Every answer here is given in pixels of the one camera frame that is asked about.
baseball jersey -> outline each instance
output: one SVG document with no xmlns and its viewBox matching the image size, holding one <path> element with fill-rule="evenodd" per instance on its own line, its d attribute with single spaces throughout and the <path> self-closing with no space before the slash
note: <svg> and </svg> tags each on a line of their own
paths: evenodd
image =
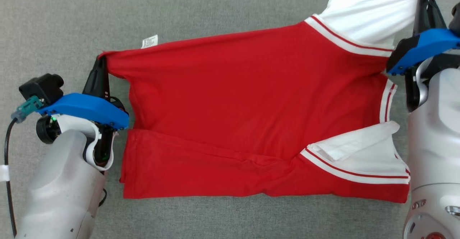
<svg viewBox="0 0 460 239">
<path fill-rule="evenodd" d="M 410 175 L 389 121 L 396 85 L 382 71 L 416 0 L 394 1 L 330 0 L 291 26 L 101 54 L 131 85 L 124 197 L 332 193 L 404 203 Z M 391 9 L 369 13 L 376 3 Z"/>
</svg>

red stripe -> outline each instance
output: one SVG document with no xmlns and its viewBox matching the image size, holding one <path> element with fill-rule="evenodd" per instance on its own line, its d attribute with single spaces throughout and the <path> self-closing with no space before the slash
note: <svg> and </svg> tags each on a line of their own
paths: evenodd
<svg viewBox="0 0 460 239">
<path fill-rule="evenodd" d="M 386 108 L 385 108 L 385 121 L 388 121 L 388 108 L 390 107 L 390 98 L 393 90 L 395 88 L 395 84 L 393 84 L 390 88 L 390 92 L 388 93 L 388 98 L 386 98 Z"/>
<path fill-rule="evenodd" d="M 407 179 L 409 178 L 408 176 L 384 176 L 384 175 L 364 175 L 364 174 L 357 174 L 357 173 L 352 173 L 352 172 L 348 172 L 348 171 L 345 171 L 345 170 L 342 170 L 340 168 L 337 168 L 331 164 L 329 164 L 328 162 L 325 162 L 323 159 L 321 159 L 320 157 L 318 157 L 317 155 L 313 154 L 310 150 L 308 150 L 307 148 L 305 149 L 307 152 L 309 152 L 312 156 L 316 157 L 318 160 L 320 160 L 321 162 L 327 164 L 327 166 L 329 167 L 332 167 L 334 168 L 335 170 L 338 170 L 340 172 L 344 172 L 344 173 L 347 173 L 347 174 L 351 174 L 351 175 L 355 175 L 355 176 L 361 176 L 361 177 L 371 177 L 371 178 L 386 178 L 386 179 Z"/>
<path fill-rule="evenodd" d="M 319 23 L 324 29 L 326 29 L 328 32 L 330 32 L 332 35 L 336 36 L 337 38 L 341 39 L 342 41 L 345 41 L 346 43 L 348 44 L 351 44 L 353 46 L 357 46 L 357 47 L 360 47 L 362 49 L 375 49 L 375 50 L 381 50 L 381 51 L 388 51 L 388 52 L 392 52 L 393 50 L 392 49 L 382 49 L 380 47 L 371 47 L 371 46 L 361 46 L 361 45 L 358 45 L 356 43 L 353 43 L 341 36 L 339 36 L 338 34 L 336 34 L 334 31 L 330 30 L 329 28 L 327 28 L 327 26 L 324 25 L 324 23 L 322 23 L 319 19 L 317 19 L 315 16 L 311 16 L 312 19 L 314 19 L 315 21 L 317 21 L 317 23 Z"/>
</svg>

cable connector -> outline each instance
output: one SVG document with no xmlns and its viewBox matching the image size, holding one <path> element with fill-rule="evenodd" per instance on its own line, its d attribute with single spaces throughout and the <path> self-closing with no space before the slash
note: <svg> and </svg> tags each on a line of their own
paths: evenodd
<svg viewBox="0 0 460 239">
<path fill-rule="evenodd" d="M 43 99 L 39 99 L 37 96 L 32 96 L 25 103 L 21 104 L 18 109 L 11 115 L 11 118 L 18 119 L 17 123 L 24 121 L 27 116 L 35 112 L 39 108 L 43 107 Z"/>
</svg>

black cable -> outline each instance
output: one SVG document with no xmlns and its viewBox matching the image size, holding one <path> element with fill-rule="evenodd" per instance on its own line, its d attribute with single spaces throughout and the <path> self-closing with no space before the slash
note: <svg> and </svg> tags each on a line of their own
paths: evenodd
<svg viewBox="0 0 460 239">
<path fill-rule="evenodd" d="M 104 191 L 105 195 L 104 195 L 104 198 L 99 202 L 99 207 L 102 206 L 102 204 L 104 204 L 104 201 L 107 198 L 107 190 L 105 189 L 102 189 L 102 190 Z"/>
<path fill-rule="evenodd" d="M 13 128 L 13 125 L 18 121 L 17 118 L 14 118 L 10 125 L 8 126 L 8 129 L 6 130 L 6 136 L 5 136 L 5 165 L 8 165 L 8 147 L 10 146 L 10 135 L 11 135 L 11 129 Z M 18 234 L 18 230 L 16 229 L 16 220 L 14 218 L 14 210 L 13 210 L 13 197 L 11 195 L 11 184 L 10 181 L 7 180 L 6 182 L 6 193 L 8 194 L 8 206 L 10 208 L 10 218 L 11 218 L 11 227 L 13 228 L 13 236 L 16 237 L 16 234 Z"/>
</svg>

